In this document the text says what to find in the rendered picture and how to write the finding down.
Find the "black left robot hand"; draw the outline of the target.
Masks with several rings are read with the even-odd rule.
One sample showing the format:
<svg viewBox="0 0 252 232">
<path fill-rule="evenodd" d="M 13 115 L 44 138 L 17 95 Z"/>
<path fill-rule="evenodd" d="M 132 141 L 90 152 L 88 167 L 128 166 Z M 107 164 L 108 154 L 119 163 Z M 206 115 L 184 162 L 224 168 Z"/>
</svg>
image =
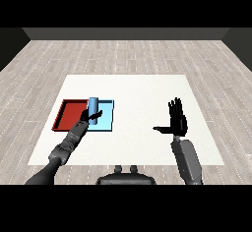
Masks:
<svg viewBox="0 0 252 232">
<path fill-rule="evenodd" d="M 102 115 L 102 111 L 99 111 L 93 115 L 89 115 L 89 110 L 86 109 L 82 112 L 80 120 L 81 121 L 85 121 L 85 122 L 89 122 L 90 120 L 94 120 L 99 118 Z"/>
</svg>

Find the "dark grey robot body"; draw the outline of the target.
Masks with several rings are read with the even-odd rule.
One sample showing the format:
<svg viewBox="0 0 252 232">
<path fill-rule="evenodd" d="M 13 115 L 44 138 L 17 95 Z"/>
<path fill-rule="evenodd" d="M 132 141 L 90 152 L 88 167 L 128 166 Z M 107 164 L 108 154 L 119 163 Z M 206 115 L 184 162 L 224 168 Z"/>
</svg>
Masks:
<svg viewBox="0 0 252 232">
<path fill-rule="evenodd" d="M 129 173 L 122 172 L 122 166 L 116 165 L 114 172 L 102 177 L 96 181 L 97 185 L 155 185 L 153 177 L 140 174 L 136 165 L 130 166 Z"/>
</svg>

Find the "red shallow open box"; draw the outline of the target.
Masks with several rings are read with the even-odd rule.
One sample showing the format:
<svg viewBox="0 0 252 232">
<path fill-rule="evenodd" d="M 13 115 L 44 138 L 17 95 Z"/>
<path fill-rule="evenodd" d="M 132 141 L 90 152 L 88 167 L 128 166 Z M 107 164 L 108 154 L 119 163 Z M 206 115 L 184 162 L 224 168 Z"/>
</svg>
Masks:
<svg viewBox="0 0 252 232">
<path fill-rule="evenodd" d="M 80 120 L 82 112 L 87 109 L 88 102 L 87 99 L 64 99 L 51 130 L 68 132 Z"/>
</svg>

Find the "light blue shallow open box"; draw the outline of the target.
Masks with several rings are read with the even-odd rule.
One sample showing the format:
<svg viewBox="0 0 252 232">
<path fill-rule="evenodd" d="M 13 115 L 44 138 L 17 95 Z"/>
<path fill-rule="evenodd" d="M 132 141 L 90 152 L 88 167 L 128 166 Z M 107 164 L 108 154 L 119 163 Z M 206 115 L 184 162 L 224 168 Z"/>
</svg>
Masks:
<svg viewBox="0 0 252 232">
<path fill-rule="evenodd" d="M 98 101 L 98 109 L 102 111 L 102 115 L 97 118 L 95 125 L 89 125 L 89 132 L 111 132 L 113 125 L 113 109 L 114 101 L 112 99 L 100 99 Z"/>
</svg>

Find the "blue can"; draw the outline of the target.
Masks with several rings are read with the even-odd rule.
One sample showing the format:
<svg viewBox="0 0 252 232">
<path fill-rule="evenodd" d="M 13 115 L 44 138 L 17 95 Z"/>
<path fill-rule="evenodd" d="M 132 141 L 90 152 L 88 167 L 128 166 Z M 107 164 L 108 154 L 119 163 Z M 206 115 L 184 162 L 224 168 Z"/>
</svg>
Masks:
<svg viewBox="0 0 252 232">
<path fill-rule="evenodd" d="M 97 97 L 90 97 L 89 98 L 89 124 L 90 125 L 96 125 L 97 119 L 92 118 L 93 115 L 95 115 L 98 112 L 98 98 Z"/>
</svg>

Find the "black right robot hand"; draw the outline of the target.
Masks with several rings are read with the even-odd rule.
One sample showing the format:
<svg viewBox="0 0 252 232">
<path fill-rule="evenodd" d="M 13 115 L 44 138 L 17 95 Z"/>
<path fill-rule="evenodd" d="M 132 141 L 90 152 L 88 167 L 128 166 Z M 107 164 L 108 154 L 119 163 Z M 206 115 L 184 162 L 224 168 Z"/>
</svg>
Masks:
<svg viewBox="0 0 252 232">
<path fill-rule="evenodd" d="M 173 134 L 178 137 L 185 137 L 188 131 L 187 119 L 183 113 L 182 102 L 180 98 L 175 97 L 168 103 L 170 126 L 154 127 L 154 130 L 162 134 Z"/>
</svg>

